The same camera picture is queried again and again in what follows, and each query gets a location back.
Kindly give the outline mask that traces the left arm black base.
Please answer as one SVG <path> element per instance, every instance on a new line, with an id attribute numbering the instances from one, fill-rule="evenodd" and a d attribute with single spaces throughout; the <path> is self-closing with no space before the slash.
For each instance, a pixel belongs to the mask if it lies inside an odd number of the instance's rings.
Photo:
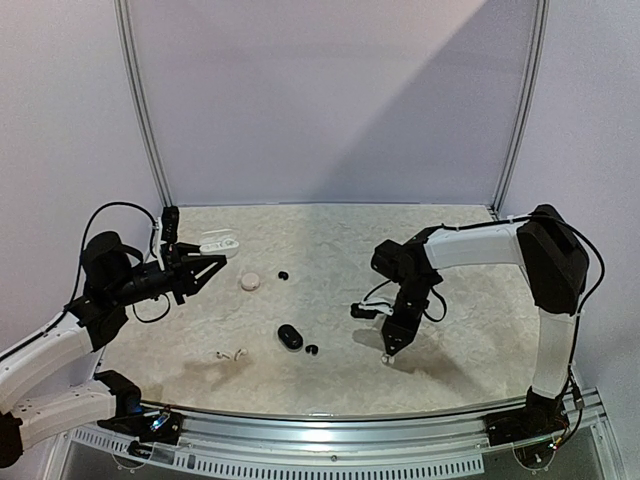
<path id="1" fill-rule="evenodd" d="M 140 443 L 177 445 L 185 416 L 169 406 L 141 407 L 137 412 L 107 420 L 99 420 L 103 429 L 137 438 Z"/>

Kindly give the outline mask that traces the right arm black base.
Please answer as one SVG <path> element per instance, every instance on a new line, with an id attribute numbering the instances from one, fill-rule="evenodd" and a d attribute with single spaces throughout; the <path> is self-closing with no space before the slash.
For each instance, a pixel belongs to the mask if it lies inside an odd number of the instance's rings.
<path id="1" fill-rule="evenodd" d="M 482 417 L 491 446 L 517 443 L 564 430 L 562 396 L 548 398 L 529 389 L 523 407 L 490 413 Z"/>

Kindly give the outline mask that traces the left metal corner post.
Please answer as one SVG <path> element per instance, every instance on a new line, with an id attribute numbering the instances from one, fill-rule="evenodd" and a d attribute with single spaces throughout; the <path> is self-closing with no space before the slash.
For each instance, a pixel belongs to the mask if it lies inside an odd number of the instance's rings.
<path id="1" fill-rule="evenodd" d="M 174 204 L 168 177 L 157 144 L 153 123 L 146 98 L 144 81 L 138 59 L 133 28 L 131 4 L 125 0 L 114 1 L 116 24 L 118 27 L 125 72 L 129 84 L 134 113 L 137 119 L 143 148 L 149 163 L 151 175 L 163 206 Z"/>

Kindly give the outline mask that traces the pink round charging case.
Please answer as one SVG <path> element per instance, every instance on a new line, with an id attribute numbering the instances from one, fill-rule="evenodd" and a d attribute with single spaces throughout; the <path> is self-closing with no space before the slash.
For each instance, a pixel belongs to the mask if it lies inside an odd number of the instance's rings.
<path id="1" fill-rule="evenodd" d="M 261 286 L 261 278 L 255 272 L 247 272 L 242 275 L 240 286 L 245 291 L 255 291 Z"/>

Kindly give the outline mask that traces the aluminium front rail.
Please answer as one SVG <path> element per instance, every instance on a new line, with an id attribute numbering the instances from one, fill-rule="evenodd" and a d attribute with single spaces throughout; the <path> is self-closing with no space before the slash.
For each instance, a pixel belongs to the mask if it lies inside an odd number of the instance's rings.
<path id="1" fill-rule="evenodd" d="M 551 434 L 494 444 L 479 409 L 390 418 L 286 419 L 186 411 L 175 446 L 155 444 L 140 457 L 131 439 L 94 425 L 61 435 L 50 479 L 620 479 L 599 395 L 567 408 L 570 438 Z"/>

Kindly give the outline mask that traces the black oval charging case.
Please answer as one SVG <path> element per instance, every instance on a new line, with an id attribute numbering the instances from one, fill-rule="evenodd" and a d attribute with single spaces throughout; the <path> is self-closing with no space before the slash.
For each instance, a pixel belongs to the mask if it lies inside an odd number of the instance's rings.
<path id="1" fill-rule="evenodd" d="M 297 351 L 304 344 L 301 334 L 290 324 L 280 325 L 277 330 L 277 336 L 280 342 L 290 351 Z"/>

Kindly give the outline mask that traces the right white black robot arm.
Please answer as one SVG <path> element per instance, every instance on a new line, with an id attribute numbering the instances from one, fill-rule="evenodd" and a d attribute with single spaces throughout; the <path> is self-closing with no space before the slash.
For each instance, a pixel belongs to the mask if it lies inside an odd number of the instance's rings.
<path id="1" fill-rule="evenodd" d="M 408 347 L 428 307 L 428 296 L 451 268 L 513 265 L 522 269 L 539 314 L 531 392 L 538 396 L 517 415 L 517 427 L 537 436 L 552 424 L 569 378 L 576 327 L 585 298 L 589 255 L 574 229 L 549 204 L 510 220 L 426 227 L 409 240 L 375 247 L 371 267 L 399 288 L 381 336 L 386 356 Z"/>

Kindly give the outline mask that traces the right metal corner post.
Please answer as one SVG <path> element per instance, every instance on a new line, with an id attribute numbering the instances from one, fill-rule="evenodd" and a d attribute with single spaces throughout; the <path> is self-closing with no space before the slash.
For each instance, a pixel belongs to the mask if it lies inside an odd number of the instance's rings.
<path id="1" fill-rule="evenodd" d="M 536 1 L 529 35 L 516 117 L 507 145 L 505 162 L 490 204 L 490 211 L 499 216 L 505 204 L 517 159 L 524 140 L 539 73 L 544 37 L 549 13 L 549 1 Z"/>

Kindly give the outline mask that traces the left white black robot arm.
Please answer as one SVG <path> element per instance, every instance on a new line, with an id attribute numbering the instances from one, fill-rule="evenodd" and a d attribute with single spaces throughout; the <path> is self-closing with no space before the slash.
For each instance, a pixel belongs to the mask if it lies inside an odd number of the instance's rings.
<path id="1" fill-rule="evenodd" d="M 181 305 L 226 263 L 225 256 L 204 254 L 187 243 L 163 244 L 159 259 L 147 262 L 114 231 L 92 238 L 80 256 L 82 296 L 1 355 L 2 467 L 15 464 L 42 440 L 92 422 L 142 442 L 176 444 L 181 416 L 142 406 L 140 388 L 114 370 L 98 372 L 60 394 L 32 398 L 28 393 L 113 341 L 128 320 L 128 307 L 167 295 Z"/>

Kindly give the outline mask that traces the white earbud charging case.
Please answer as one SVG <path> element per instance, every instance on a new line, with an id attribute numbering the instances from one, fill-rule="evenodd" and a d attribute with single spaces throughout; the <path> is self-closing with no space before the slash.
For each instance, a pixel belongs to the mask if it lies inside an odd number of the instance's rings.
<path id="1" fill-rule="evenodd" d="M 237 235 L 232 229 L 202 232 L 198 245 L 203 255 L 224 255 L 227 258 L 233 258 L 240 249 Z"/>

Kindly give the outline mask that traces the metal corner post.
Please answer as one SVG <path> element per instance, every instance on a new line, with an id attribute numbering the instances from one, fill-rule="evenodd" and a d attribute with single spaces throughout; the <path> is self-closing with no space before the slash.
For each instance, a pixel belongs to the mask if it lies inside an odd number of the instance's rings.
<path id="1" fill-rule="evenodd" d="M 163 206 L 174 204 L 168 177 L 157 144 L 153 123 L 146 98 L 144 81 L 138 59 L 133 28 L 131 4 L 125 0 L 114 1 L 116 24 L 118 27 L 125 72 L 129 84 L 134 113 L 137 119 L 143 148 L 149 163 L 151 175 Z"/>
<path id="2" fill-rule="evenodd" d="M 544 37 L 549 13 L 549 1 L 536 1 L 529 35 L 516 117 L 507 145 L 505 162 L 490 204 L 490 211 L 499 216 L 505 204 L 517 159 L 524 140 L 539 73 Z"/>

